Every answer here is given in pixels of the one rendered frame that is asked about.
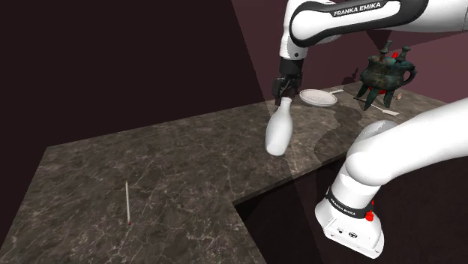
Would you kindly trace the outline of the white bottle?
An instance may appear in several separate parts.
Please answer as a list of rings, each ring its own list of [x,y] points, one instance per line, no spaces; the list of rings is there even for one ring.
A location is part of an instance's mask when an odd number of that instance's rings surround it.
[[[290,144],[293,134],[291,103],[292,100],[289,97],[282,97],[280,106],[268,122],[265,133],[265,149],[270,155],[283,155]]]

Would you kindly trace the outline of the white pencil with red tip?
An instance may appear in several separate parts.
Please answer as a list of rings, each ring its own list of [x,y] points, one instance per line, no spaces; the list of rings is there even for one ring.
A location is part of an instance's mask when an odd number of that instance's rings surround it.
[[[131,225],[131,210],[130,210],[130,193],[128,181],[125,181],[125,199],[126,199],[126,212],[127,212],[127,225]]]

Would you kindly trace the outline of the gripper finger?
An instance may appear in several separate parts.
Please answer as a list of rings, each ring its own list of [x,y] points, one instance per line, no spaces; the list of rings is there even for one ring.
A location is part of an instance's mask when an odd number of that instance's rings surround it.
[[[273,81],[271,94],[274,96],[274,105],[279,107],[284,91],[287,89],[288,79],[285,76],[278,77]]]
[[[292,100],[295,98],[301,84],[302,84],[301,73],[291,77],[291,80],[289,81],[289,85],[288,85],[288,97],[289,98],[291,98]]]

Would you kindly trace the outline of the dark green bronze tripod vessel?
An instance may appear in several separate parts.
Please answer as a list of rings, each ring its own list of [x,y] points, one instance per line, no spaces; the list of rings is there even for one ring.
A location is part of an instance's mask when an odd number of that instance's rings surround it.
[[[418,71],[416,66],[407,61],[407,53],[410,46],[403,46],[401,53],[396,57],[388,57],[389,47],[392,41],[388,40],[385,46],[379,51],[379,55],[372,55],[367,58],[368,66],[360,75],[362,86],[356,98],[361,98],[366,92],[364,110],[367,110],[375,101],[381,91],[384,91],[383,103],[386,108],[391,106],[392,98],[397,89],[411,83]]]

